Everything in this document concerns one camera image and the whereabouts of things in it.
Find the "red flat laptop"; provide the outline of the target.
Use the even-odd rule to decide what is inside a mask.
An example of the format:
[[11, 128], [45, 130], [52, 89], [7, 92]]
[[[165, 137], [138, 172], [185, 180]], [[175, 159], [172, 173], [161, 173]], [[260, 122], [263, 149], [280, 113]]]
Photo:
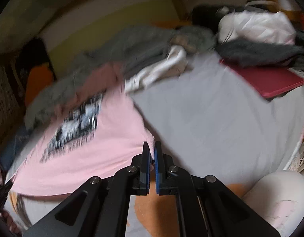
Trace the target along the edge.
[[304, 79], [289, 69], [276, 66], [241, 66], [221, 59], [220, 62], [235, 71], [264, 99], [273, 99], [304, 85]]

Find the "pink printed t-shirt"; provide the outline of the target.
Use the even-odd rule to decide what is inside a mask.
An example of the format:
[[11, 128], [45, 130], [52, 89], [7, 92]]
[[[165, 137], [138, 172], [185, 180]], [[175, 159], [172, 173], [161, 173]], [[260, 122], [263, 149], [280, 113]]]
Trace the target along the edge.
[[144, 144], [154, 145], [132, 99], [125, 94], [121, 65], [94, 69], [13, 176], [12, 191], [55, 196], [75, 191], [92, 176], [107, 178], [131, 164]]

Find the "black clothing pile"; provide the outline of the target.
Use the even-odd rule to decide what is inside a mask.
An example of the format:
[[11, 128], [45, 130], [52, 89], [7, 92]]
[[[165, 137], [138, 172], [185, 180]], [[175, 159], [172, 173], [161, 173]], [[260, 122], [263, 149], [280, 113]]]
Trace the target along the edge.
[[198, 5], [192, 9], [190, 20], [192, 25], [210, 29], [216, 33], [220, 20], [227, 14], [241, 12], [243, 7], [227, 5]]

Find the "white plush bundle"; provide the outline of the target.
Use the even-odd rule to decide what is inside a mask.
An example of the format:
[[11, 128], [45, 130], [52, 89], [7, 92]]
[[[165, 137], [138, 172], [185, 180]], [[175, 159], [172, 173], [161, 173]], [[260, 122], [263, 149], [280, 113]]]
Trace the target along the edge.
[[220, 43], [235, 39], [252, 42], [294, 45], [296, 30], [285, 13], [234, 12], [224, 16], [218, 25]]

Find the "person leg white trousers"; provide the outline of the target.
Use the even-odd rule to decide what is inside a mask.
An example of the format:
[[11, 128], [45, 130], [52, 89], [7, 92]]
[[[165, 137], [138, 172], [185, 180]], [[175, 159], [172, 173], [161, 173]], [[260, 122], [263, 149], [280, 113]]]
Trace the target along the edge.
[[304, 220], [304, 177], [294, 171], [268, 174], [242, 200], [281, 236], [294, 236]]

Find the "grey printed bed sheet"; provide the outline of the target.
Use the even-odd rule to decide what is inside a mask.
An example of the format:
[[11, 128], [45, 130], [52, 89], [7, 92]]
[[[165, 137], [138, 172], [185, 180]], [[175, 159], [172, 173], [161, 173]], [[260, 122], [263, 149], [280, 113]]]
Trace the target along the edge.
[[[304, 134], [304, 85], [270, 100], [220, 62], [216, 53], [191, 59], [192, 70], [128, 95], [154, 142], [199, 177], [251, 188], [287, 168]], [[33, 135], [8, 172], [17, 169], [46, 129]], [[22, 230], [68, 195], [25, 196], [10, 191], [5, 208]]]

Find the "patterned side curtain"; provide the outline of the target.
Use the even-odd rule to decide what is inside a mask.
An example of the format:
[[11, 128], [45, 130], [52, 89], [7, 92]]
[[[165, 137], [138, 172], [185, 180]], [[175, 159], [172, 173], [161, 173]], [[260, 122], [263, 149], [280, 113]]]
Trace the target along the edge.
[[6, 66], [0, 64], [0, 128], [6, 126], [20, 112], [20, 107], [14, 95]]

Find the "grey-green rumpled blanket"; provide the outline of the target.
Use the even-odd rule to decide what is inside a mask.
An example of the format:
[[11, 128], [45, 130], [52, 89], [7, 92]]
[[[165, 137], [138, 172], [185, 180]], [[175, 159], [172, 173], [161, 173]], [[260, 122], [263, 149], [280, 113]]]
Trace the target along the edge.
[[184, 26], [178, 30], [127, 27], [100, 48], [78, 54], [69, 63], [69, 73], [38, 94], [26, 110], [26, 129], [32, 130], [49, 121], [55, 107], [68, 102], [93, 69], [107, 62], [121, 62], [122, 73], [129, 79], [145, 66], [166, 58], [172, 45], [182, 46], [189, 54], [203, 53], [215, 47], [216, 38], [211, 30], [197, 26]]

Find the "orange plush pillow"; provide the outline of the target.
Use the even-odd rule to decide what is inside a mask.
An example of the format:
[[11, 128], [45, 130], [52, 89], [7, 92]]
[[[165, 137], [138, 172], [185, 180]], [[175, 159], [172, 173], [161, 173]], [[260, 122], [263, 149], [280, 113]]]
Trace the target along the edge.
[[25, 106], [28, 107], [36, 96], [45, 87], [53, 83], [53, 73], [49, 69], [49, 63], [33, 67], [27, 79], [25, 92]]

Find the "dark grey sweater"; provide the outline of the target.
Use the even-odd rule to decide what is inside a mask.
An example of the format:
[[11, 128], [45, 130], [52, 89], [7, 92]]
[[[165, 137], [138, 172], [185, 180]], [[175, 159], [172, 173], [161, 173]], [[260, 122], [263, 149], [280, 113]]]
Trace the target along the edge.
[[215, 50], [228, 64], [249, 67], [287, 66], [304, 53], [304, 48], [236, 39], [218, 45]]

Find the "folded white garment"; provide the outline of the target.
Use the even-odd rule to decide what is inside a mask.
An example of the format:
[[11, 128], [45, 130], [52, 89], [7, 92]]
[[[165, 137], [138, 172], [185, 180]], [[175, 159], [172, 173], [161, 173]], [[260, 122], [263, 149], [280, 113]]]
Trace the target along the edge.
[[140, 89], [147, 89], [154, 82], [179, 76], [187, 67], [186, 51], [182, 46], [173, 45], [166, 59], [151, 64], [125, 81], [124, 92], [132, 93]]

